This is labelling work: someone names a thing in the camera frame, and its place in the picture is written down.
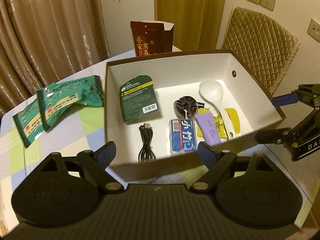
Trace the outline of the purple tube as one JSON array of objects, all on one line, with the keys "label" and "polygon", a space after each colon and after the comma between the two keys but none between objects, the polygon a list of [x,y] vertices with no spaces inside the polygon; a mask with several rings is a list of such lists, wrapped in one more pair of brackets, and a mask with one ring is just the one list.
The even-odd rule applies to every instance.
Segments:
[{"label": "purple tube", "polygon": [[202,131],[205,142],[210,146],[221,144],[212,113],[196,114],[195,118]]}]

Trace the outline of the blue tissue pack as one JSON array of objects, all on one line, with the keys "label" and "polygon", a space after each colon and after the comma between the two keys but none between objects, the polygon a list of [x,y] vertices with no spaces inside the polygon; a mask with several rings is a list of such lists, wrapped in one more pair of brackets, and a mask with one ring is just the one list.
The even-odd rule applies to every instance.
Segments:
[{"label": "blue tissue pack", "polygon": [[172,119],[170,127],[170,151],[172,154],[190,153],[197,150],[194,121],[191,119]]}]

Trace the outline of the dark brown scrunchie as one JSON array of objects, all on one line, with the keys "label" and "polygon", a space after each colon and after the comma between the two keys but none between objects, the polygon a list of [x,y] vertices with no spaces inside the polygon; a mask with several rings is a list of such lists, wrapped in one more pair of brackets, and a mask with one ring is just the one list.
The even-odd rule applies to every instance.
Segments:
[{"label": "dark brown scrunchie", "polygon": [[198,112],[197,101],[191,96],[183,96],[174,102],[174,111],[180,119],[193,119]]}]

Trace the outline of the white plastic spoon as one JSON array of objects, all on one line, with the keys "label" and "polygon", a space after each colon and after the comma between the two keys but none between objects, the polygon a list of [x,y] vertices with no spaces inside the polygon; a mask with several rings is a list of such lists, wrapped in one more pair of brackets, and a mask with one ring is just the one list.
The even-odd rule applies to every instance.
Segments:
[{"label": "white plastic spoon", "polygon": [[223,87],[215,80],[205,80],[200,83],[199,92],[201,96],[211,103],[221,114],[226,129],[227,139],[234,139],[236,136],[232,122],[222,106]]}]

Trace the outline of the dark green card package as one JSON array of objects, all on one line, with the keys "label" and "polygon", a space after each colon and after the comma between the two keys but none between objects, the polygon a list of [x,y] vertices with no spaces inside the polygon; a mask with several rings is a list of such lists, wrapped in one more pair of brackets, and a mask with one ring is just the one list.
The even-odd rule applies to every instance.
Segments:
[{"label": "dark green card package", "polygon": [[131,122],[159,112],[153,79],[139,75],[119,89],[120,109],[124,122]]}]

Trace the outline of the checkered tablecloth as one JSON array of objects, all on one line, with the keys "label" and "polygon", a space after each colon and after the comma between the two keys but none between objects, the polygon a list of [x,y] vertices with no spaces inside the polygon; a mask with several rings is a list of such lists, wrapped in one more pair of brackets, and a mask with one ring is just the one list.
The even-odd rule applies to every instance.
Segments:
[{"label": "checkered tablecloth", "polygon": [[[43,133],[28,148],[24,147],[13,116],[35,100],[32,96],[10,110],[1,123],[1,234],[4,236],[18,225],[11,206],[11,197],[18,185],[49,153],[74,156],[81,150],[96,150],[105,143],[102,108],[82,106],[72,111],[48,133]],[[296,224],[313,226],[311,215],[317,212],[319,191],[319,153],[298,162],[281,146],[257,145],[240,152],[251,155],[264,152],[300,188],[303,207]]]}]

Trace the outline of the quilted chair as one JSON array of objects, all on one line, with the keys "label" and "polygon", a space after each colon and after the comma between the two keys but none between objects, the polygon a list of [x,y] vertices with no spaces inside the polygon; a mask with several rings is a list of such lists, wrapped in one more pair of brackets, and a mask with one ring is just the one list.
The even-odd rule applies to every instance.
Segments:
[{"label": "quilted chair", "polygon": [[300,45],[298,38],[272,18],[234,7],[221,48],[233,51],[273,94]]}]

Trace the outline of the green snack bag rear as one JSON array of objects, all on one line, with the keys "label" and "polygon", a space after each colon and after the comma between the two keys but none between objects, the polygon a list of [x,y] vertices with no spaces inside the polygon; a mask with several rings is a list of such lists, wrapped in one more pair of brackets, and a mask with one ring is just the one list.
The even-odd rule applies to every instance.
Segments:
[{"label": "green snack bag rear", "polygon": [[25,148],[28,148],[44,132],[37,99],[15,114],[13,120]]}]

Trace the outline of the brown cardboard box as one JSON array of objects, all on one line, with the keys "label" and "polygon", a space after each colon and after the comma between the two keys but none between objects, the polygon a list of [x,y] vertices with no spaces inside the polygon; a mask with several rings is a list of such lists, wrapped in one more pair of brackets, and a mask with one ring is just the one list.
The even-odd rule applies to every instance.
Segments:
[{"label": "brown cardboard box", "polygon": [[180,51],[108,62],[105,138],[117,147],[111,168],[125,181],[201,165],[197,121],[208,108],[224,131],[220,150],[255,146],[256,131],[277,127],[282,110],[230,50]]}]

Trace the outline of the wooden door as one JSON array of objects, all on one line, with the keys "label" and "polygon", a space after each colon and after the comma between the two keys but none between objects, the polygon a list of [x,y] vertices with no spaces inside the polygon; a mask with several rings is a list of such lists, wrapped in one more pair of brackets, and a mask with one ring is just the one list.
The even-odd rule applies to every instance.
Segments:
[{"label": "wooden door", "polygon": [[174,24],[180,50],[216,48],[225,0],[154,0],[155,19]]}]

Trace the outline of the red gift box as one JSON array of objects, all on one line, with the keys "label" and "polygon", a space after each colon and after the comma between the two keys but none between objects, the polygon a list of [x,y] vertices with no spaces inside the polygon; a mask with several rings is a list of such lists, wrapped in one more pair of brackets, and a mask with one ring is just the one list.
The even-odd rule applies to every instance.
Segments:
[{"label": "red gift box", "polygon": [[136,56],[172,52],[174,24],[162,21],[131,21]]}]

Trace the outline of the beige curtain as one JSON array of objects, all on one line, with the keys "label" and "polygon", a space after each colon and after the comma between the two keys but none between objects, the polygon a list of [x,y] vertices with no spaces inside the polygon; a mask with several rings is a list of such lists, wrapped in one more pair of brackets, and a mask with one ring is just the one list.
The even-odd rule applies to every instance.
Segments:
[{"label": "beige curtain", "polygon": [[1,113],[108,59],[100,0],[1,0]]}]

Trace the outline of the single wall socket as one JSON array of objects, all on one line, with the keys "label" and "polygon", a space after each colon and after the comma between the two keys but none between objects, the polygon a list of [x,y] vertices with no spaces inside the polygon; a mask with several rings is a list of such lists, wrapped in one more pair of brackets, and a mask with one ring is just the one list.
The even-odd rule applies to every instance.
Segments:
[{"label": "single wall socket", "polygon": [[310,20],[307,34],[318,43],[320,42],[320,24],[313,18]]}]

